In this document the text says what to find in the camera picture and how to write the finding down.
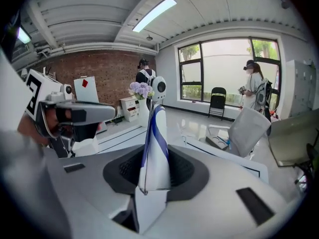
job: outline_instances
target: red diamond sign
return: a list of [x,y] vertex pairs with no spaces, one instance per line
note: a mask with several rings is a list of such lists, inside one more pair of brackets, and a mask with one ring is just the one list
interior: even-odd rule
[[88,81],[84,79],[82,82],[82,86],[85,88],[87,85],[88,85]]

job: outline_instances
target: red brick wall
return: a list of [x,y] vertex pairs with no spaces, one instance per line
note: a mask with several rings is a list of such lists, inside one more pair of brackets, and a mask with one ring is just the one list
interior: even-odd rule
[[120,98],[129,97],[128,88],[135,81],[139,60],[144,57],[156,70],[155,58],[129,51],[84,51],[47,59],[31,67],[42,72],[46,66],[56,73],[56,80],[72,86],[81,76],[95,76],[99,102],[120,105]]

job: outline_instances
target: fluorescent light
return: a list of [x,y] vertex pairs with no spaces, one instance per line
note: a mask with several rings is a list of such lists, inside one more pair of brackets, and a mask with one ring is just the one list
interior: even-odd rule
[[174,0],[163,0],[156,5],[148,14],[141,19],[141,21],[133,28],[134,32],[139,33],[144,27],[146,27],[153,19],[161,15],[164,11],[174,6],[176,2]]
[[28,43],[31,41],[29,35],[21,27],[19,27],[18,39],[23,43]]

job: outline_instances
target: face mask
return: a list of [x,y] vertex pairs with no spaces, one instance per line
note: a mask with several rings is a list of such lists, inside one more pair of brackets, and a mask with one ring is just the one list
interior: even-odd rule
[[247,69],[246,74],[252,74],[254,72],[254,69]]

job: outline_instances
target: glass window pane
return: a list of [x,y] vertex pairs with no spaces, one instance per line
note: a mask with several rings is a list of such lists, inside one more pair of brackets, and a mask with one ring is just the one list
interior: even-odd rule
[[277,90],[278,89],[277,75],[278,75],[279,66],[274,64],[263,63],[263,62],[258,62],[258,64],[260,65],[260,69],[263,73],[264,78],[267,78],[272,83],[271,85],[272,88]]
[[179,50],[179,61],[184,62],[192,59],[200,58],[199,44],[181,48]]
[[202,45],[204,62],[204,100],[210,102],[214,87],[226,89],[226,104],[240,106],[238,89],[246,85],[248,75],[243,70],[253,59],[248,39],[228,39]]
[[199,100],[201,96],[201,85],[183,85],[182,86],[182,99]]
[[277,98],[278,98],[277,94],[274,94],[274,93],[271,94],[270,104],[269,104],[269,110],[270,111],[274,111],[277,108],[276,107]]
[[256,57],[279,60],[278,45],[274,41],[253,40]]
[[181,66],[182,82],[200,82],[200,63]]

